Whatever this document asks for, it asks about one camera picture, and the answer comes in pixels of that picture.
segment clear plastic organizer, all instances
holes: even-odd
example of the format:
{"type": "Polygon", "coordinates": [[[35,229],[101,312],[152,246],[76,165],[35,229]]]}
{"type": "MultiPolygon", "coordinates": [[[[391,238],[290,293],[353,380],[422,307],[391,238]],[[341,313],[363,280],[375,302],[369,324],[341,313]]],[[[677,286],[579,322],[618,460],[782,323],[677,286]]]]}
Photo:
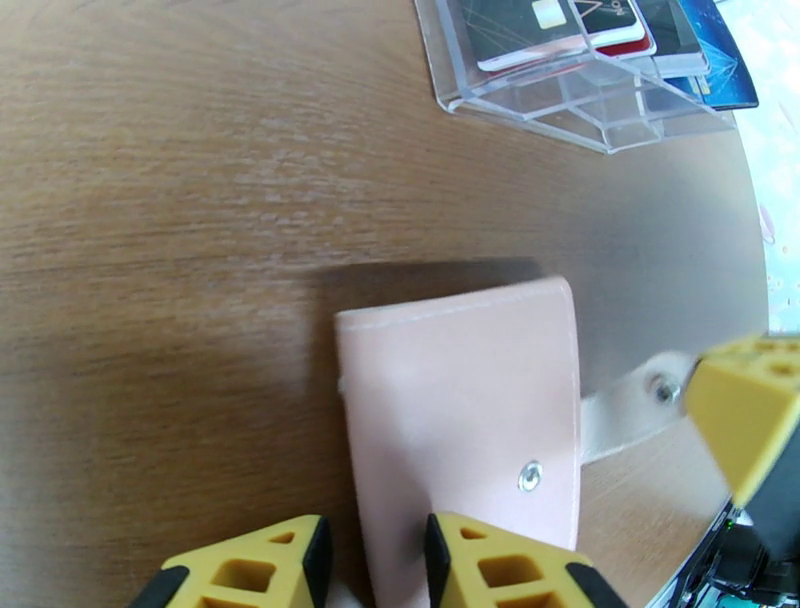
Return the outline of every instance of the clear plastic organizer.
{"type": "Polygon", "coordinates": [[[728,113],[667,84],[650,57],[622,61],[595,50],[573,0],[567,6],[578,31],[561,48],[550,44],[556,50],[546,57],[485,71],[467,34],[464,1],[416,0],[434,93],[447,112],[606,153],[736,128],[728,113]]]}

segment wooden table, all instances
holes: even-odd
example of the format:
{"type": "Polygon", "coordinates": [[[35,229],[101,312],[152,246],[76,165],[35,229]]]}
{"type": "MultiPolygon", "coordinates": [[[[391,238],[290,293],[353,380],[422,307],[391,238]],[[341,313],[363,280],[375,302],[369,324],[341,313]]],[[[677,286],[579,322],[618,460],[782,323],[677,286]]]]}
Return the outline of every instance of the wooden table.
{"type": "MultiPolygon", "coordinates": [[[[332,315],[561,273],[584,391],[763,329],[736,134],[603,157],[434,102],[412,4],[0,3],[0,596],[124,606],[331,516],[368,597],[332,315]]],[[[723,489],[681,427],[584,472],[634,605],[723,489]]]]}

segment wood grain surface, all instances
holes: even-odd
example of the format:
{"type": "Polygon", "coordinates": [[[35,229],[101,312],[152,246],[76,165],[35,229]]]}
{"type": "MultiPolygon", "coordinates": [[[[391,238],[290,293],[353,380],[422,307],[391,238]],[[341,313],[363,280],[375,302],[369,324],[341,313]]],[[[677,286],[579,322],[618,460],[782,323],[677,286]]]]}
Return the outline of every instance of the wood grain surface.
{"type": "MultiPolygon", "coordinates": [[[[409,0],[2,0],[0,74],[4,606],[308,512],[369,601],[337,310],[561,273],[585,391],[766,323],[736,134],[448,116],[409,0]]],[[[581,548],[641,605],[722,495],[680,427],[584,471],[581,548]]]]}

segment pink wallet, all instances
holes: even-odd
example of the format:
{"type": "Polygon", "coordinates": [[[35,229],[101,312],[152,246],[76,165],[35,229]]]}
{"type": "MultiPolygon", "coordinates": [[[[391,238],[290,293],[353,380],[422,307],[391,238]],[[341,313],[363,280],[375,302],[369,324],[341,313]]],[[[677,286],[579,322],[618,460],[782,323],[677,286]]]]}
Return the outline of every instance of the pink wallet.
{"type": "Polygon", "coordinates": [[[342,312],[336,326],[379,608],[429,605],[433,511],[575,547],[580,388],[564,279],[342,312]]]}

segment floor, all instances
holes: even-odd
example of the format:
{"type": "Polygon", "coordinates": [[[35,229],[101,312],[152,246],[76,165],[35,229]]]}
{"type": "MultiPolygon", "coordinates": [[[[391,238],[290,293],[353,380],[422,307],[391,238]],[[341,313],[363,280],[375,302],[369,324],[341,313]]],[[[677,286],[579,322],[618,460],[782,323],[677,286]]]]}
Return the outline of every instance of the floor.
{"type": "Polygon", "coordinates": [[[800,0],[724,0],[758,90],[736,112],[761,215],[770,330],[800,332],[800,0]]]}

